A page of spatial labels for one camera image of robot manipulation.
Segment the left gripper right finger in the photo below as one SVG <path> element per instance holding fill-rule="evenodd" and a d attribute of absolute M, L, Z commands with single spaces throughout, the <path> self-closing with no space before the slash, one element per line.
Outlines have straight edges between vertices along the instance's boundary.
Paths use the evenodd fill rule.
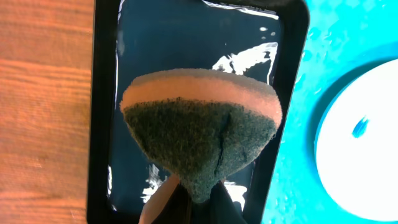
<path fill-rule="evenodd" d="M 247 224 L 236 210 L 224 184 L 219 181 L 210 198 L 194 204 L 194 224 Z"/>

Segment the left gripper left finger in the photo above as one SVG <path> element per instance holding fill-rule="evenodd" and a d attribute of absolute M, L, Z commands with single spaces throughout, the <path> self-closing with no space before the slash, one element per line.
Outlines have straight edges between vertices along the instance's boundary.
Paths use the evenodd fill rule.
<path fill-rule="evenodd" d="M 181 184 L 178 184 L 165 207 L 152 224 L 191 224 L 192 198 Z"/>

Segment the light blue plate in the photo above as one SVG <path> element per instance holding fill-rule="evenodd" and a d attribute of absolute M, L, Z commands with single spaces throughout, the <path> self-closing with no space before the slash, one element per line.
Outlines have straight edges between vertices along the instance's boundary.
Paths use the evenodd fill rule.
<path fill-rule="evenodd" d="M 397 220 L 397 60 L 360 72 L 336 94 L 314 150 L 336 204 L 367 220 Z"/>

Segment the black water tray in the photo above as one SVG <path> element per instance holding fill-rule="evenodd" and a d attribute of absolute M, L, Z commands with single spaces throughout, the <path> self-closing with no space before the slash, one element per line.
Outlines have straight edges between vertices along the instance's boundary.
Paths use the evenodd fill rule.
<path fill-rule="evenodd" d="M 304 1 L 96 1 L 88 223 L 137 223 L 169 173 L 131 137 L 119 103 L 139 75 L 173 68 L 244 73 L 287 111 L 308 32 Z"/>

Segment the turquoise plastic tray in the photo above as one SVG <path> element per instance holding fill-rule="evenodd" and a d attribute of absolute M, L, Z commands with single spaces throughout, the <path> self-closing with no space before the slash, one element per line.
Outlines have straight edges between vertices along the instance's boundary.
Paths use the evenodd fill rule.
<path fill-rule="evenodd" d="M 310 25 L 263 224 L 362 223 L 325 192 L 314 144 L 318 124 L 350 81 L 397 58 L 397 0 L 310 0 Z"/>

